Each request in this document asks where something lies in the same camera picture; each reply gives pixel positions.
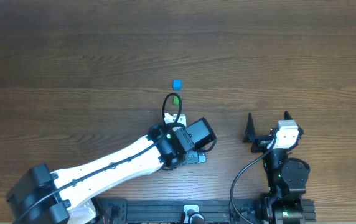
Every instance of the wood grain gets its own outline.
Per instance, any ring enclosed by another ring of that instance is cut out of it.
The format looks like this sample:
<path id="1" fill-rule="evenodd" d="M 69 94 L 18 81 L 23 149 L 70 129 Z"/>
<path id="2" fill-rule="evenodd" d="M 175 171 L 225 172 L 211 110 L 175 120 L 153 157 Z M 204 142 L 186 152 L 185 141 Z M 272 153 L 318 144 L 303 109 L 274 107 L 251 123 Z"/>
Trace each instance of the wood grain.
<path id="1" fill-rule="evenodd" d="M 356 221 L 356 1 L 0 0 L 0 222 L 30 167 L 90 162 L 161 122 L 173 79 L 216 148 L 103 196 L 228 200 L 256 157 L 241 143 L 247 113 L 264 134 L 288 110 L 305 130 L 293 156 L 311 165 L 318 220 Z M 257 164 L 235 195 L 265 191 Z"/>

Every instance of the green cube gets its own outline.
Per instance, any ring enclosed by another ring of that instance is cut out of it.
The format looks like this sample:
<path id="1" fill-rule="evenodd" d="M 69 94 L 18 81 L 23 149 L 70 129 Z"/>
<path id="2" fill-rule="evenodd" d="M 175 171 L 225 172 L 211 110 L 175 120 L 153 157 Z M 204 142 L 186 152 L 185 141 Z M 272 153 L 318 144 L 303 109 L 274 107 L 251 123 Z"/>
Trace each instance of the green cube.
<path id="1" fill-rule="evenodd" d="M 177 96 L 174 96 L 174 101 L 172 102 L 172 104 L 176 107 L 179 107 L 179 100 Z"/>

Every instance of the blue cube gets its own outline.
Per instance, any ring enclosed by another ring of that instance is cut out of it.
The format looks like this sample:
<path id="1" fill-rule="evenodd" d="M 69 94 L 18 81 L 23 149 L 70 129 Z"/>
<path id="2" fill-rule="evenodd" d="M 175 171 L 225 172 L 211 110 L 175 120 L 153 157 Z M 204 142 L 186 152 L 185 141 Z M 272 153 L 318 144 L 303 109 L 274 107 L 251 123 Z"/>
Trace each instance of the blue cube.
<path id="1" fill-rule="evenodd" d="M 172 82 L 172 89 L 173 90 L 181 90 L 182 89 L 182 80 L 174 80 Z"/>

